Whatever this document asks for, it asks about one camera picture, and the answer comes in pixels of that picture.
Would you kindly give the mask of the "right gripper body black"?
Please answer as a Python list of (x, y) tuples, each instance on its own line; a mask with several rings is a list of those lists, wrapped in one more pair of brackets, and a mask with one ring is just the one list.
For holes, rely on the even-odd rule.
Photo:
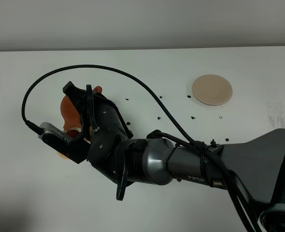
[(124, 193), (132, 182), (128, 181), (126, 156), (123, 152), (118, 152), (118, 149), (133, 134), (127, 128), (117, 106), (101, 93), (93, 91), (90, 85), (83, 90), (68, 82), (63, 92), (80, 114), (80, 138), (90, 140), (86, 160), (116, 183), (117, 193)]

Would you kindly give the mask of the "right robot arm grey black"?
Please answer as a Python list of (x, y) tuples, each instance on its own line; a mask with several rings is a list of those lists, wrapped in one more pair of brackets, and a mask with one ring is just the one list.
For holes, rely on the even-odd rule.
[(83, 126), (70, 159), (87, 160), (117, 185), (116, 198), (135, 182), (166, 185), (186, 180), (225, 189), (248, 231), (260, 222), (268, 232), (285, 232), (285, 129), (241, 144), (188, 143), (155, 130), (134, 139), (113, 104), (88, 87), (67, 83), (63, 92)]

